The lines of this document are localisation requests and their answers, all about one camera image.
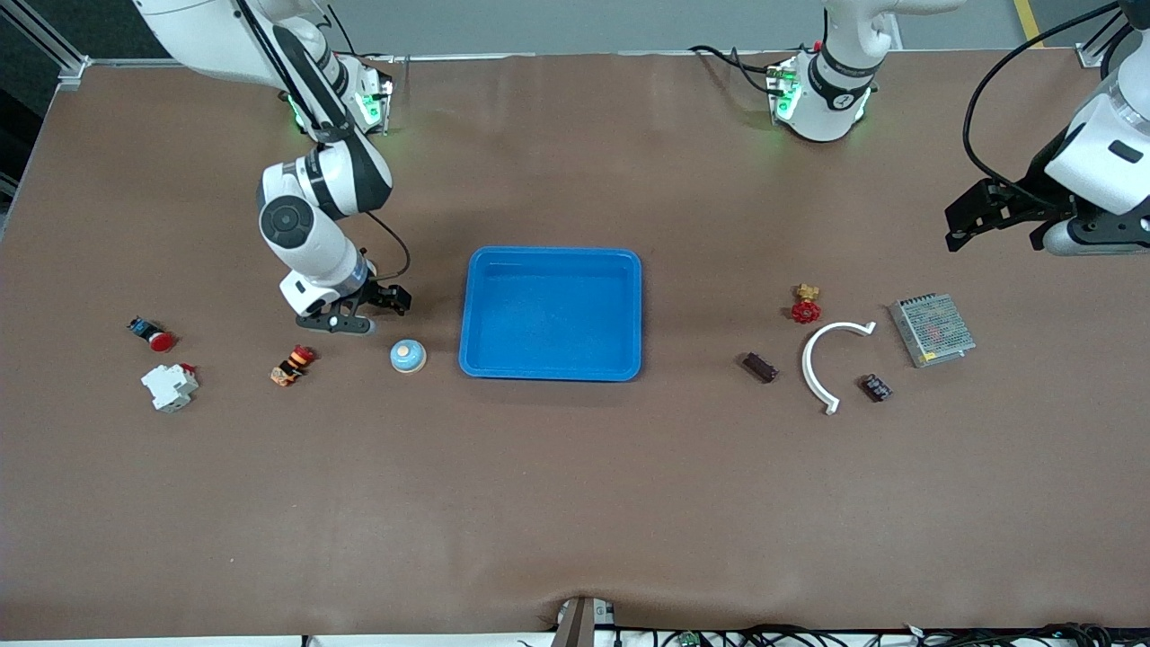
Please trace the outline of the red push button blue body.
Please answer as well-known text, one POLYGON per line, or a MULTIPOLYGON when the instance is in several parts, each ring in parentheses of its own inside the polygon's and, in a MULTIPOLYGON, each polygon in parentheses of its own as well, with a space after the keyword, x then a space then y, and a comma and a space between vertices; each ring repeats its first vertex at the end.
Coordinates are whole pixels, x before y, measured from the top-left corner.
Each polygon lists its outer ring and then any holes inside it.
POLYGON ((148 348, 154 352, 164 353, 171 351, 178 341, 172 332, 161 328, 160 324, 145 318, 133 318, 126 324, 126 329, 132 336, 139 337, 147 342, 148 348))

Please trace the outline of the white base connector box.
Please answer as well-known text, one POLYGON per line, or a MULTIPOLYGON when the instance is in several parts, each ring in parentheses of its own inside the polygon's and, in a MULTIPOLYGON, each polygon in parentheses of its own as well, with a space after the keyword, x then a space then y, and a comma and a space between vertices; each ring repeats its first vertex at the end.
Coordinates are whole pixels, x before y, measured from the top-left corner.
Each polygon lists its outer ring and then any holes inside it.
POLYGON ((773 122, 784 123, 792 118, 793 106, 802 97, 800 57, 768 66, 765 69, 765 87, 773 122))
POLYGON ((371 70, 358 87, 358 101, 363 114, 366 134, 388 134, 394 79, 389 74, 371 70))

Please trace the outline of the silver perforated metal power supply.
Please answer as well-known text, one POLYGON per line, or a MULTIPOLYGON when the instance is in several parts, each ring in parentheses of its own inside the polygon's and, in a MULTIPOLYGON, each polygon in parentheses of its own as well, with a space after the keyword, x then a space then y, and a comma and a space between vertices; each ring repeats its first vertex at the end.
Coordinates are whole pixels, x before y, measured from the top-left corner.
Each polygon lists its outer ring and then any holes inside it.
POLYGON ((931 292, 896 300, 889 313, 917 368, 964 359, 977 347, 949 294, 931 292))

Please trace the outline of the white circuit breaker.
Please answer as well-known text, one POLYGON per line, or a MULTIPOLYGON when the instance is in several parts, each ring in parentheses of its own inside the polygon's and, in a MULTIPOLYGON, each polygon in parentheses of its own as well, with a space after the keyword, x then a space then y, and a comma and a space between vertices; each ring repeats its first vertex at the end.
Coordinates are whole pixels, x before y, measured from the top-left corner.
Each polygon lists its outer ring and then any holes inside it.
POLYGON ((161 413, 177 413, 185 408, 199 388, 195 367, 185 363, 156 365, 144 373, 140 382, 148 390, 153 408, 161 413))

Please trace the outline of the aluminium frame profile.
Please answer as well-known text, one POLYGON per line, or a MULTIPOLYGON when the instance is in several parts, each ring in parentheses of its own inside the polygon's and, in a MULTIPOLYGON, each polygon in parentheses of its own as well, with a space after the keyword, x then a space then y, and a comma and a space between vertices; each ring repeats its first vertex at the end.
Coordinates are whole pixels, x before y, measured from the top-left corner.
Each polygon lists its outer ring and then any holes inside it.
POLYGON ((84 71, 91 66, 87 57, 66 39, 41 13, 36 11, 28 0, 0 0, 0 16, 3 16, 26 40, 40 49, 46 57, 57 63, 57 88, 69 92, 80 86, 84 71))
POLYGON ((1075 41, 1075 52, 1081 66, 1101 71, 1105 77, 1110 74, 1119 49, 1126 39, 1133 34, 1133 28, 1119 3, 1119 0, 1107 0, 1103 8, 1095 11, 1090 18, 1081 23, 1087 34, 1075 41))

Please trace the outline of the blue plastic tray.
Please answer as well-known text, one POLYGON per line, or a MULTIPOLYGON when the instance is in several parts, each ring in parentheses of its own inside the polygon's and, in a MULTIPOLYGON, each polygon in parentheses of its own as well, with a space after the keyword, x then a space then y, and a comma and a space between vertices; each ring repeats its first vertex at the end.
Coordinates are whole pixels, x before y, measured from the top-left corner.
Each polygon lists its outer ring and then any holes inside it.
POLYGON ((643 265, 620 247, 484 246, 457 365, 469 377, 622 384, 643 365, 643 265))

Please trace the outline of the red mushroom button orange body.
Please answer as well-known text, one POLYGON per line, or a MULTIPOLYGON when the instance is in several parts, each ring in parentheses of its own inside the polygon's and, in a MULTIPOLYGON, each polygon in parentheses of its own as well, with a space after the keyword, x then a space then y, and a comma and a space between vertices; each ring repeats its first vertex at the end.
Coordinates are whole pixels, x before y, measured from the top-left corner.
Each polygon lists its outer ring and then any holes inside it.
POLYGON ((270 380, 277 386, 292 386, 298 379, 307 373, 309 365, 316 361, 315 351, 297 344, 288 357, 279 361, 270 372, 270 380))

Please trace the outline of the white curved plastic bracket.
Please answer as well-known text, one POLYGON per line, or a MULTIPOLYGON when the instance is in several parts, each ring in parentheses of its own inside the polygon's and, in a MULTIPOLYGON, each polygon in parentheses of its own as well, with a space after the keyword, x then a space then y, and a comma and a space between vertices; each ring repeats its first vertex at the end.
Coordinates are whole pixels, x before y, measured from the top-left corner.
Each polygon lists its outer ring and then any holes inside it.
POLYGON ((816 349, 816 342, 830 332, 848 331, 854 336, 866 337, 872 336, 876 328, 877 323, 875 321, 866 324, 852 323, 852 321, 835 321, 834 323, 827 323, 826 326, 818 328, 816 332, 810 336, 804 347, 802 347, 802 378, 804 378, 808 392, 813 396, 816 396, 816 400, 823 405, 825 415, 834 415, 838 411, 839 398, 831 394, 816 376, 816 368, 814 368, 813 363, 813 353, 816 349))

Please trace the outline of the brown table cover sheet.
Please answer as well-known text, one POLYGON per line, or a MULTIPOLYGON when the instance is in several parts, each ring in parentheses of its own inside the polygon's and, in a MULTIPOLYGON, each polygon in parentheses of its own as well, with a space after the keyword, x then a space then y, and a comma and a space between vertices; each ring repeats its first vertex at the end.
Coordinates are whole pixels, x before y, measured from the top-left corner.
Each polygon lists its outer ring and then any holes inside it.
POLYGON ((0 640, 532 631, 578 595, 665 629, 1150 625, 1150 255, 1027 226, 946 251, 994 57, 889 57, 833 145, 689 55, 394 66, 379 217, 413 308, 368 337, 279 295, 255 193, 309 143, 274 91, 89 70, 0 242, 0 640), (632 251, 641 373, 463 373, 493 245, 632 251), (889 306, 931 292, 977 347, 917 368, 889 306), (825 415, 802 347, 835 321, 876 329, 816 342, 825 415), (297 344, 317 359, 277 386, 297 344), (181 363, 199 388, 155 410, 141 376, 181 363))

